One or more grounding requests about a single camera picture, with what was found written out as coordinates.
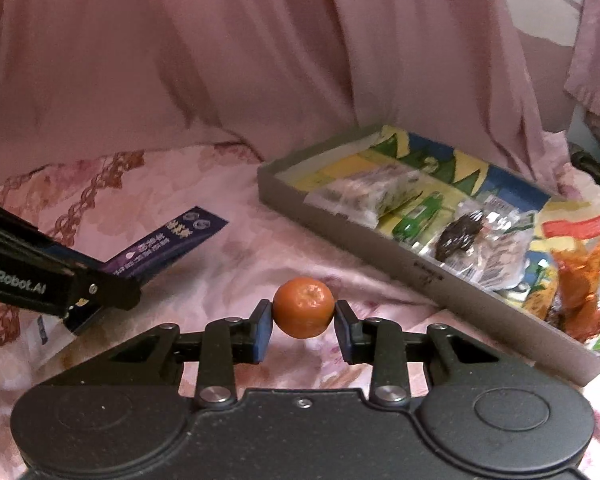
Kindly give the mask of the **small orange mandarin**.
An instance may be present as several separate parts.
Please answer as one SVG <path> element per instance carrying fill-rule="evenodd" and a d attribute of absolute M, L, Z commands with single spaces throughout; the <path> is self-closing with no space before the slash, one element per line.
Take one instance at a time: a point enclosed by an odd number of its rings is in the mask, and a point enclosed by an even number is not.
<path fill-rule="evenodd" d="M 273 320 L 292 338 L 314 338 L 329 326 L 335 304 L 336 299 L 327 285 L 314 278 L 299 276 L 276 290 Z"/>

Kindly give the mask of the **green sausage stick snack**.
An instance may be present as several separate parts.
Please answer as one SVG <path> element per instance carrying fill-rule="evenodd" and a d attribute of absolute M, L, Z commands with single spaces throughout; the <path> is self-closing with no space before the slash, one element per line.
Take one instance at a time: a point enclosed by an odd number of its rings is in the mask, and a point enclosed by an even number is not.
<path fill-rule="evenodd" d="M 419 237 L 442 209 L 443 195 L 432 192 L 409 211 L 392 229 L 391 236 L 399 243 L 411 243 Z"/>

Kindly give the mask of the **rice cracker pack red print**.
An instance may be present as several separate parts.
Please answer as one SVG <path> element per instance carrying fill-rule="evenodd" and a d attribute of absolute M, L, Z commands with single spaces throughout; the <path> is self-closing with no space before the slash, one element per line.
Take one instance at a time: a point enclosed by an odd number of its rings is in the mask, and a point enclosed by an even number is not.
<path fill-rule="evenodd" d="M 390 164 L 333 180 L 306 194 L 304 202 L 375 229 L 385 214 L 418 195 L 419 180 L 417 170 Z"/>

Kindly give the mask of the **white green vegetable snack pouch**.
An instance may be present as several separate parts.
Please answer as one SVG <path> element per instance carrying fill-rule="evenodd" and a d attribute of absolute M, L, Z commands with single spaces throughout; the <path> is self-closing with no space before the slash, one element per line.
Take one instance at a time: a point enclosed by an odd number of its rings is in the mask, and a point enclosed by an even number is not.
<path fill-rule="evenodd" d="M 515 287 L 528 266 L 537 214 L 484 192 L 456 206 L 429 243 L 427 254 L 484 290 Z"/>

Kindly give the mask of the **clear orange snack bag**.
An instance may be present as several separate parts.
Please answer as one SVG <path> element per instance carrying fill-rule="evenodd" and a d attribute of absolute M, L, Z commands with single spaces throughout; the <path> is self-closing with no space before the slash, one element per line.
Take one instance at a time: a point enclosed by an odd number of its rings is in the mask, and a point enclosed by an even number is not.
<path fill-rule="evenodd" d="M 545 323 L 600 354 L 600 203 L 550 200 L 532 244 L 550 257 L 558 289 Z"/>

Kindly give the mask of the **yellow green wafer bar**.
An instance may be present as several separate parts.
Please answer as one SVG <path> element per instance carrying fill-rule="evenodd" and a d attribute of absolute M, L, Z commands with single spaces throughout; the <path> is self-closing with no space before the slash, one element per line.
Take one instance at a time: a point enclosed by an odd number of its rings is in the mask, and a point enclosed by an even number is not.
<path fill-rule="evenodd" d="M 503 299 L 510 305 L 524 310 L 545 321 L 554 304 L 558 289 L 558 271 L 550 257 L 533 254 L 524 270 L 524 278 L 513 288 L 502 291 Z"/>

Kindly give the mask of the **pink floral bedsheet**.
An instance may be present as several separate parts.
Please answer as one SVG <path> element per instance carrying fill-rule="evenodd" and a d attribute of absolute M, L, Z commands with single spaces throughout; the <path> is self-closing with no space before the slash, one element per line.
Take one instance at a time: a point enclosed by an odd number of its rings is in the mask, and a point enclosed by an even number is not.
<path fill-rule="evenodd" d="M 49 166 L 0 184 L 1 207 L 102 260 L 193 206 L 227 221 L 150 281 L 135 309 L 110 312 L 41 366 L 31 362 L 22 339 L 35 315 L 0 307 L 0 479 L 23 471 L 9 415 L 35 382 L 158 323 L 198 330 L 214 318 L 246 314 L 298 275 L 324 281 L 358 314 L 386 316 L 408 328 L 434 321 L 475 328 L 266 206 L 258 168 L 249 148 L 224 144 Z"/>

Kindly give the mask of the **shallow grey cardboard box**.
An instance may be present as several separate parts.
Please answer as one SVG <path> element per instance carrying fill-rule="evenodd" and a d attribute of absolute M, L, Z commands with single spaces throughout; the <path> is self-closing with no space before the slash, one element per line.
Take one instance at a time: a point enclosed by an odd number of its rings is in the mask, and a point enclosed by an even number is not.
<path fill-rule="evenodd" d="M 410 286 L 511 348 L 536 365 L 584 387 L 600 374 L 600 354 L 560 330 L 512 307 L 492 292 L 482 292 L 434 259 L 416 255 L 374 230 L 304 202 L 306 193 L 292 181 L 331 162 L 363 151 L 380 137 L 378 126 L 340 133 L 309 148 L 265 162 L 258 168 L 259 198 L 332 244 Z"/>

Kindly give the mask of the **pink curtain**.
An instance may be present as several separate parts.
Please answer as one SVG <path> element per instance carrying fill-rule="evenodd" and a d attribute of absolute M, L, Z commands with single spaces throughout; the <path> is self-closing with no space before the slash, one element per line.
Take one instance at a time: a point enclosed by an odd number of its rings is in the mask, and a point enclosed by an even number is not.
<path fill-rule="evenodd" d="M 371 124 L 556 183 L 505 0 L 0 0 L 0 181 Z"/>

